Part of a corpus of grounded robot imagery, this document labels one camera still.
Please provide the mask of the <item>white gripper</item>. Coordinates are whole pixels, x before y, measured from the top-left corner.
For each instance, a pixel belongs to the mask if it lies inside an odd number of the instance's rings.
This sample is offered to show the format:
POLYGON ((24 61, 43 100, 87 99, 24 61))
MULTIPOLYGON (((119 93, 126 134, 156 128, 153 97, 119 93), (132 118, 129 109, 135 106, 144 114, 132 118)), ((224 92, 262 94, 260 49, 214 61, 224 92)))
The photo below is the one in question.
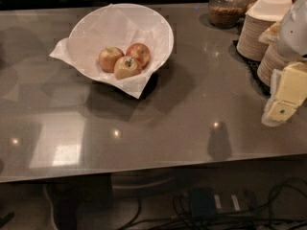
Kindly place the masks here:
MULTIPOLYGON (((260 34, 265 44, 277 42, 277 52, 294 61, 307 60, 307 0, 296 0, 284 15, 260 34)), ((266 103, 262 123, 268 127, 285 124, 307 99, 307 64, 291 62, 282 71, 274 69, 271 97, 266 103)))

